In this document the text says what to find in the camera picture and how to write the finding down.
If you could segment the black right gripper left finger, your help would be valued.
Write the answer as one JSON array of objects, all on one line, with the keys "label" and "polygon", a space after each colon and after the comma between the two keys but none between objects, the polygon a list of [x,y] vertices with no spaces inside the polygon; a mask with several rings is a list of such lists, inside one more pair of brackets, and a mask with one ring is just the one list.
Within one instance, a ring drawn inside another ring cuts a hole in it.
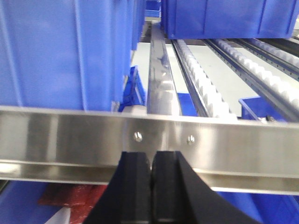
[{"label": "black right gripper left finger", "polygon": [[149,224],[150,165],[145,153],[122,152],[116,172],[85,224]]}]

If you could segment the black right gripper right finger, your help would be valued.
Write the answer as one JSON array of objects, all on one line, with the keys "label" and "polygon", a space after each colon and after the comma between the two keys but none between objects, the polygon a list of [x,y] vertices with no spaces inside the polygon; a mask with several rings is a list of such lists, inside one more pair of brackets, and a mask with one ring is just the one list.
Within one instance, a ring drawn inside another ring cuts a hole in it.
[{"label": "black right gripper right finger", "polygon": [[213,191],[179,151],[158,151],[152,164],[155,224],[256,224]]}]

